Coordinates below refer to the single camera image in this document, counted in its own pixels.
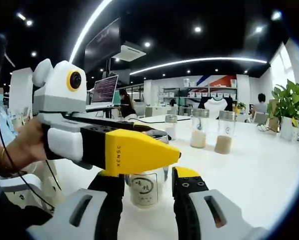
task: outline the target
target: metal jar lid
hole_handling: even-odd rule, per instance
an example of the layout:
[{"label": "metal jar lid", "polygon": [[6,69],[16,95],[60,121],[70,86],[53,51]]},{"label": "metal jar lid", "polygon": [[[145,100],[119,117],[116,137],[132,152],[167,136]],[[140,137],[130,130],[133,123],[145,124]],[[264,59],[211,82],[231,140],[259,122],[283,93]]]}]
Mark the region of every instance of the metal jar lid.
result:
[{"label": "metal jar lid", "polygon": [[176,124],[178,122],[178,116],[176,115],[166,115],[165,123]]},{"label": "metal jar lid", "polygon": [[193,110],[193,117],[208,119],[210,117],[210,110],[196,108]]},{"label": "metal jar lid", "polygon": [[219,120],[235,122],[236,113],[233,111],[219,111]]}]

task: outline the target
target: potted plant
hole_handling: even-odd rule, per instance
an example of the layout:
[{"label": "potted plant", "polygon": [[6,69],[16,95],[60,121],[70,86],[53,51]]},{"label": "potted plant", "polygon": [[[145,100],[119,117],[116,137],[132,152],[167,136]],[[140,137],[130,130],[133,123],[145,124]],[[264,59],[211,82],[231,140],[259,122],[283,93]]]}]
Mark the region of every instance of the potted plant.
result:
[{"label": "potted plant", "polygon": [[[299,84],[287,80],[286,87],[277,85],[271,92],[276,100],[273,116],[278,118],[280,136],[291,140],[293,128],[299,128]],[[272,113],[272,105],[268,105],[267,112]]]},{"label": "potted plant", "polygon": [[244,102],[239,102],[236,106],[237,108],[237,114],[240,114],[240,112],[244,112],[246,110],[246,105]]}]

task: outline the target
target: laptop screen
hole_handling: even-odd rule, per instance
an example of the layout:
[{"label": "laptop screen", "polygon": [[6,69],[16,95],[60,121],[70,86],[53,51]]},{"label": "laptop screen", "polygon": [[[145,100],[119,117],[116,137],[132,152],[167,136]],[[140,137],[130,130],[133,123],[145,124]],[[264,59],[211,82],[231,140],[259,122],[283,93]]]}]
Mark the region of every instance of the laptop screen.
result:
[{"label": "laptop screen", "polygon": [[110,76],[96,81],[93,89],[92,103],[112,103],[119,76]]}]

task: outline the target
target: camera lens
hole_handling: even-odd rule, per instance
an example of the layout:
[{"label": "camera lens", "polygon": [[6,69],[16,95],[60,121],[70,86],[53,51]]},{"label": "camera lens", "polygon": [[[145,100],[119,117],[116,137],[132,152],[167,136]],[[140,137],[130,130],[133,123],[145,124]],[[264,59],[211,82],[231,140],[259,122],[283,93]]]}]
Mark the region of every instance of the camera lens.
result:
[{"label": "camera lens", "polygon": [[78,89],[81,85],[82,78],[79,72],[75,71],[71,74],[69,84],[73,89]]}]

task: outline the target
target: laptop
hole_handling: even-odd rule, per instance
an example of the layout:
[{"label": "laptop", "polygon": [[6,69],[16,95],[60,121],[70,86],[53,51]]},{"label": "laptop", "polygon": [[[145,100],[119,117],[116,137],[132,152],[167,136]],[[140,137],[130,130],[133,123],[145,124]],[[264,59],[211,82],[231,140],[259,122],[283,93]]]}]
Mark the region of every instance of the laptop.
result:
[{"label": "laptop", "polygon": [[114,93],[118,84],[119,76],[110,76],[96,81],[91,89],[91,104],[86,106],[86,110],[113,106]]}]

